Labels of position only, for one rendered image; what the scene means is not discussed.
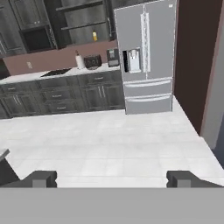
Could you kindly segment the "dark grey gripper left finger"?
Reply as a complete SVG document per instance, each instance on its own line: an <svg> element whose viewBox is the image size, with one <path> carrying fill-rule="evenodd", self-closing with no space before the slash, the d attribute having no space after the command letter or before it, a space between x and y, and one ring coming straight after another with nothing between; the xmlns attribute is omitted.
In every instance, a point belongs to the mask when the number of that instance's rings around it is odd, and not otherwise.
<svg viewBox="0 0 224 224"><path fill-rule="evenodd" d="M56 171L34 171L26 178L5 185L8 188L55 188L57 186Z"/></svg>

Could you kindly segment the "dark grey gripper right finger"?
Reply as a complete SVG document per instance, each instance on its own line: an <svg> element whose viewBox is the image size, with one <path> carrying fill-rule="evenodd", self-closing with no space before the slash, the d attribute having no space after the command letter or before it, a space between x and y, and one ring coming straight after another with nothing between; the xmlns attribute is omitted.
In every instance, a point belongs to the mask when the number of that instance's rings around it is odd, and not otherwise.
<svg viewBox="0 0 224 224"><path fill-rule="evenodd" d="M168 171L166 178L168 180L166 184L168 188L221 187L221 185L198 178L190 171Z"/></svg>

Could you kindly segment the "silver fridge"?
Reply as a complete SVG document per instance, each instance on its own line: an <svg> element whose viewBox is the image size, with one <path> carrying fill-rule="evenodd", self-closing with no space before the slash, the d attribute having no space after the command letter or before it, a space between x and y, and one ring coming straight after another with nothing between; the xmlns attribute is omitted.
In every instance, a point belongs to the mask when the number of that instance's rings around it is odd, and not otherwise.
<svg viewBox="0 0 224 224"><path fill-rule="evenodd" d="M177 0L154 0L115 10L125 113L172 110Z"/></svg>

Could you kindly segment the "dark grey base cupboards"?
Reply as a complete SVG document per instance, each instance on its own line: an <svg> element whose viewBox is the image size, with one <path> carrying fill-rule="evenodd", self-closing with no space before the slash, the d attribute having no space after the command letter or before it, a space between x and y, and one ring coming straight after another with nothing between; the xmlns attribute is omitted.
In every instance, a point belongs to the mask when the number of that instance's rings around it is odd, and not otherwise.
<svg viewBox="0 0 224 224"><path fill-rule="evenodd" d="M67 71L0 84L0 119L124 109L121 72Z"/></svg>

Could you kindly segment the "black hob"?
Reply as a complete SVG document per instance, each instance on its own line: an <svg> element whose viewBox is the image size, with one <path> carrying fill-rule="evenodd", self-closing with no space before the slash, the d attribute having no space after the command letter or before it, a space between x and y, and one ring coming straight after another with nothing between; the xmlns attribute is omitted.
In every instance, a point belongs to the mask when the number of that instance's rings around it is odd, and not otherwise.
<svg viewBox="0 0 224 224"><path fill-rule="evenodd" d="M41 78L42 77L48 77L48 76L54 76L54 75L61 75L61 74L65 74L66 72L70 71L72 68L64 68L64 69L58 69L58 70L53 70L53 71L50 71L42 76L40 76Z"/></svg>

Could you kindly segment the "white paper towel roll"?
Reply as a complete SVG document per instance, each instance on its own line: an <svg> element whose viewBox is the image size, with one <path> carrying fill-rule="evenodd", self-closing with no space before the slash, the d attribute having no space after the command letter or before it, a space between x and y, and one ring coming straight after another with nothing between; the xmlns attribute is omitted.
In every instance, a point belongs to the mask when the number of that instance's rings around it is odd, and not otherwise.
<svg viewBox="0 0 224 224"><path fill-rule="evenodd" d="M80 56L80 54L78 53L78 51L75 51L75 53L76 53L75 59L76 59L77 67L79 69L84 69L85 68L85 64L84 64L83 58Z"/></svg>

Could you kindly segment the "black coffee machine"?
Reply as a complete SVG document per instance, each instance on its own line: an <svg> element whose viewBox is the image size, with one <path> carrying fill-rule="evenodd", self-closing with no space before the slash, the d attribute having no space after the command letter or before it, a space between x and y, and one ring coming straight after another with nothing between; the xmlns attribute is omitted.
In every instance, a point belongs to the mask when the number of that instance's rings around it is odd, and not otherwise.
<svg viewBox="0 0 224 224"><path fill-rule="evenodd" d="M117 67L120 65L119 52L117 48L107 50L108 66Z"/></svg>

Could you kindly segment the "black microwave oven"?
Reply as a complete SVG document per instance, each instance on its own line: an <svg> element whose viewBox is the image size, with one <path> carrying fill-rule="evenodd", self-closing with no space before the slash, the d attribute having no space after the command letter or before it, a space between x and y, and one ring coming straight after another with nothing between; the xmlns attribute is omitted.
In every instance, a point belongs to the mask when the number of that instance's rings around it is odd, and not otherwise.
<svg viewBox="0 0 224 224"><path fill-rule="evenodd" d="M49 25L21 30L19 34L28 53L49 51L56 48Z"/></svg>

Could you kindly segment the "dark grey wall cupboards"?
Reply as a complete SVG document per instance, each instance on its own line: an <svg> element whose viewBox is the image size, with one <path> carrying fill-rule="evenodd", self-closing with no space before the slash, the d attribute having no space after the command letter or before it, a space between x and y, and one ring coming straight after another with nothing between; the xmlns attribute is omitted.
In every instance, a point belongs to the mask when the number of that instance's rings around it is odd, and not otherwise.
<svg viewBox="0 0 224 224"><path fill-rule="evenodd" d="M20 31L46 24L44 0L0 0L0 59L26 53Z"/></svg>

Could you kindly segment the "dark open wall shelves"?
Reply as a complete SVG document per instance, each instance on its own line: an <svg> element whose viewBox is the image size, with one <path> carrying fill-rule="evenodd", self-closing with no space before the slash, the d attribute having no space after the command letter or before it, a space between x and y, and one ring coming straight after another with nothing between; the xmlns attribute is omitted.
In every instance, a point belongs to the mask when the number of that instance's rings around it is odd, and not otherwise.
<svg viewBox="0 0 224 224"><path fill-rule="evenodd" d="M112 0L44 0L44 6L58 49L116 38Z"/></svg>

